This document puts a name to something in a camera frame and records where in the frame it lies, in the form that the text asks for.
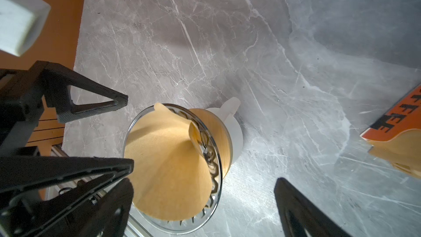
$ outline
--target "white object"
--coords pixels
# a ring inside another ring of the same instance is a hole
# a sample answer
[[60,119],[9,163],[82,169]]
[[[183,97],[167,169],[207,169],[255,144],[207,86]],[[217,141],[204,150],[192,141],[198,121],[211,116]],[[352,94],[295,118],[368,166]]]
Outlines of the white object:
[[232,141],[232,164],[239,158],[243,151],[243,133],[237,120],[234,118],[237,112],[240,100],[232,97],[226,101],[221,108],[208,108],[207,110],[214,113],[225,125]]
[[0,0],[0,50],[22,55],[38,38],[50,12],[42,0]]

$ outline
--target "black line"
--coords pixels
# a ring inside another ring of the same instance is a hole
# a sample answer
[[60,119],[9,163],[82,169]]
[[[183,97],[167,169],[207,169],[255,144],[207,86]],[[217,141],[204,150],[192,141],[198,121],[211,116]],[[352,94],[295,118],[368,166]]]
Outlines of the black line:
[[44,140],[50,140],[50,139],[55,139],[55,138],[60,138],[60,137],[64,137],[64,136],[52,137],[52,138],[47,138],[47,139],[35,140],[35,141],[28,141],[27,143],[38,142],[38,141],[44,141]]
[[34,132],[36,132],[36,131],[52,130],[52,129],[59,129],[59,128],[64,128],[64,127],[55,127],[55,128],[48,128],[48,129],[40,129],[40,130],[34,130]]

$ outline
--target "orange wall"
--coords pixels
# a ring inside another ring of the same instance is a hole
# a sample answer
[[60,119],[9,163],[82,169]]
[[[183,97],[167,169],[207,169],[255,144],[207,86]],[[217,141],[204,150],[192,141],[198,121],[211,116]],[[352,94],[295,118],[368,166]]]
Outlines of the orange wall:
[[[20,57],[15,57],[0,50],[0,68],[27,70],[35,61],[40,60],[61,63],[73,69],[83,0],[44,1],[50,4],[51,10],[38,39]],[[44,120],[56,118],[54,108],[47,108],[41,117]],[[35,129],[36,131],[31,137],[33,139],[30,139],[30,141],[36,142],[29,145],[38,145],[41,154],[50,155],[51,145],[63,141],[64,125],[58,127],[57,120],[51,121],[51,126],[46,123],[43,123],[43,129]]]

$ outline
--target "marble countertop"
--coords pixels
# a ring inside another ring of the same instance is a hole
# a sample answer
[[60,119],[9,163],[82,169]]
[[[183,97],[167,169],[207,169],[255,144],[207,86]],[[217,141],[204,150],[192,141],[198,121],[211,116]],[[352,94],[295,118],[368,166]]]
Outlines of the marble countertop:
[[235,96],[244,151],[212,219],[189,236],[283,236],[278,177],[355,237],[418,236],[421,181],[369,155],[359,135],[421,80],[420,2],[85,0],[75,71],[129,103],[66,124],[63,149],[119,157],[143,108]]

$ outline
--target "glass bowl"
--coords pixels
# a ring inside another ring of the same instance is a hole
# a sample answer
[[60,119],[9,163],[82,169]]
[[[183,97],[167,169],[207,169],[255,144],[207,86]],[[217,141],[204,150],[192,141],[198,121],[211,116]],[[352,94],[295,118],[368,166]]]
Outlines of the glass bowl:
[[[164,103],[163,105],[165,105],[168,109],[170,109],[171,112],[176,113],[177,115],[183,118],[191,120],[197,125],[200,132],[201,139],[202,139],[202,141],[198,141],[198,142],[203,152],[203,156],[206,162],[208,163],[209,173],[212,178],[212,191],[210,193],[208,202],[206,203],[206,206],[203,208],[203,210],[200,213],[193,216],[192,218],[184,220],[184,221],[163,221],[160,219],[150,217],[142,213],[140,210],[138,211],[147,222],[149,222],[155,228],[163,232],[166,232],[169,234],[187,234],[202,227],[211,218],[211,216],[213,215],[213,212],[215,211],[219,203],[219,198],[221,197],[221,190],[222,190],[221,157],[219,156],[218,148],[216,146],[216,143],[211,133],[197,116],[195,116],[188,109],[175,105],[175,104]],[[124,149],[126,146],[127,137],[131,129],[133,128],[133,126],[137,123],[137,121],[141,117],[143,117],[145,114],[152,111],[154,111],[154,107],[150,106],[144,109],[134,118],[133,122],[130,124],[130,127],[124,139],[124,147],[123,147]]]

